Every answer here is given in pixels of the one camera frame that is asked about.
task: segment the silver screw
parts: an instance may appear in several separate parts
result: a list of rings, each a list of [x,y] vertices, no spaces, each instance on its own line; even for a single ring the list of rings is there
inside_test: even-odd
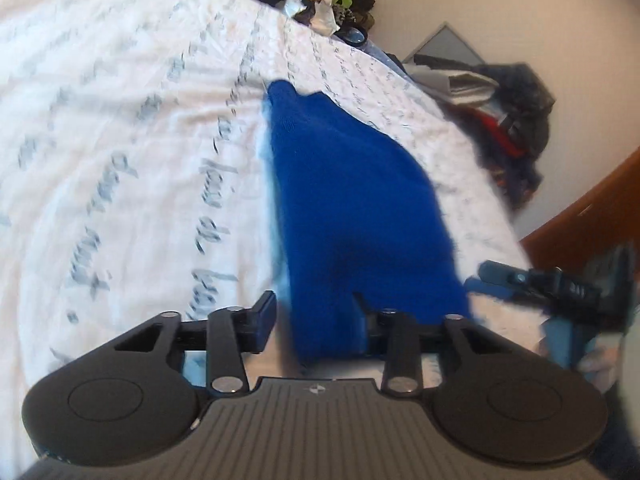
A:
[[[418,381],[411,377],[392,377],[386,384],[390,390],[397,394],[410,394],[418,389]]]
[[[211,387],[221,394],[234,394],[242,389],[244,383],[241,379],[233,376],[223,376],[213,379]]]

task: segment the pile of clothes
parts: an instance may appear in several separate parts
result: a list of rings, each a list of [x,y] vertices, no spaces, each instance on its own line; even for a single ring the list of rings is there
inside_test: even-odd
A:
[[[555,99],[526,63],[480,64],[416,54],[405,71],[471,137],[512,210],[542,182],[535,162],[549,140]]]

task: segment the blue garment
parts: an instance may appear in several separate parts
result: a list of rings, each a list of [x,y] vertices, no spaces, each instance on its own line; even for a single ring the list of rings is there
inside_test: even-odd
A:
[[[324,94],[276,81],[268,97],[299,358],[365,351],[353,292],[422,323],[468,316],[435,193],[411,155]]]

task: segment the bed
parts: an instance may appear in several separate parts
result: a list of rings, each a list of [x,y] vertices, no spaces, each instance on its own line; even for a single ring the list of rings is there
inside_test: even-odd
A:
[[[286,298],[264,142],[273,80],[324,92],[419,161],[461,280],[485,259],[527,264],[471,144],[433,100],[253,0],[0,0],[0,52],[4,480],[35,460],[20,406],[50,371],[165,310],[202,317],[268,288]],[[198,291],[202,279],[215,294]],[[527,348],[540,339],[535,312],[481,297],[472,308]],[[195,356],[185,374],[199,365]],[[382,370],[301,370],[282,322],[246,365],[252,381]],[[428,358],[424,372],[438,381]]]

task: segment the blue cloth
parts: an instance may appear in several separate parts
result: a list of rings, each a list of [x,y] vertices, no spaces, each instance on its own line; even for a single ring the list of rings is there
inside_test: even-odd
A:
[[[268,97],[299,358],[365,351],[353,292],[423,323],[469,316],[435,193],[411,155],[324,94],[276,81]]]

